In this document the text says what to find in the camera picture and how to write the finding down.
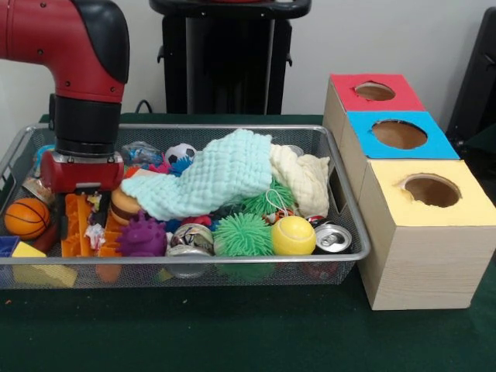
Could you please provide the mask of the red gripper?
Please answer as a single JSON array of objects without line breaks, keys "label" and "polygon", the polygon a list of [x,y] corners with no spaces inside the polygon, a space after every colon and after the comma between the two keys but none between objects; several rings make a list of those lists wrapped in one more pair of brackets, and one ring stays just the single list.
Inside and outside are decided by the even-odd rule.
[{"label": "red gripper", "polygon": [[106,225],[111,192],[121,183],[124,162],[120,153],[110,157],[90,158],[63,155],[56,151],[45,152],[40,163],[40,177],[44,187],[56,194],[57,231],[66,233],[69,219],[66,194],[80,190],[100,191],[95,223]]}]

